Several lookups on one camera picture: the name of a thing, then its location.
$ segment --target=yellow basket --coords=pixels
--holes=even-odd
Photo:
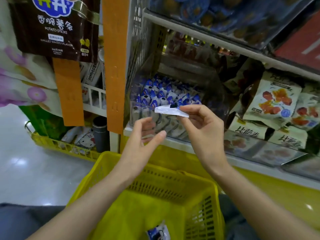
[[[68,204],[110,173],[120,154],[104,152]],[[89,239],[147,239],[162,220],[171,239],[222,240],[224,221],[217,185],[183,171],[147,164],[117,198]]]
[[[40,136],[38,133],[36,132],[31,132],[31,130],[28,127],[28,124],[30,123],[30,121],[28,121],[24,128],[27,130],[27,133],[30,135],[30,137],[32,138],[32,140],[34,141],[34,143],[38,146],[47,148],[47,149],[51,149],[51,150],[55,150],[55,151],[59,151],[74,157],[79,157],[88,161],[92,161],[92,162],[96,162],[97,159],[99,158],[101,153],[98,153],[97,151],[95,151],[94,149],[91,150],[87,150],[84,149],[82,147],[78,147],[75,145],[71,145],[68,143],[65,143],[63,141],[59,141],[59,140],[54,140],[54,139],[50,139],[47,136]]]

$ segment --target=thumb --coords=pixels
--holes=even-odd
[[[158,145],[161,144],[161,142],[164,141],[164,139],[166,138],[167,133],[163,130],[161,132],[159,132],[158,134],[156,134],[153,139],[151,141],[149,141],[148,144],[146,144],[144,146],[144,150],[146,151],[146,154],[148,155],[148,157],[150,157],[152,155],[152,153],[154,152],[154,150],[158,147]]]
[[[186,131],[189,133],[192,130],[196,129],[196,127],[193,125],[193,123],[190,121],[187,117],[177,116],[178,120],[182,123]]]

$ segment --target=orange strip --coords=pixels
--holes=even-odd
[[[102,0],[108,130],[123,133],[130,0]]]
[[[84,126],[79,62],[53,58],[65,126]]]

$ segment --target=person's left hand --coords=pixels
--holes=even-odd
[[[143,170],[154,150],[166,138],[167,133],[163,130],[154,137],[142,139],[155,133],[156,124],[151,117],[139,119],[134,123],[130,138],[122,152],[118,164],[114,167],[121,173],[128,174],[133,181]]]

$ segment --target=forearm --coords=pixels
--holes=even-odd
[[[313,229],[274,203],[230,165],[219,172],[210,169],[209,173],[261,239],[320,239]]]
[[[113,170],[28,240],[86,239],[129,182],[126,174]]]

